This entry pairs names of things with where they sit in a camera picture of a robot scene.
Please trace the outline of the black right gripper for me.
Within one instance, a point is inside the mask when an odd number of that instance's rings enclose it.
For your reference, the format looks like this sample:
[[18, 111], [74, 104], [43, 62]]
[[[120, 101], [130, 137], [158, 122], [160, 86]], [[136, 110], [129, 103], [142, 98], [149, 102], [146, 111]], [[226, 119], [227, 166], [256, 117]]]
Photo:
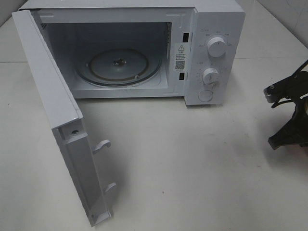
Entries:
[[295, 144], [308, 146], [308, 97], [296, 97], [292, 102], [295, 104], [295, 111], [291, 120], [268, 139], [273, 150]]

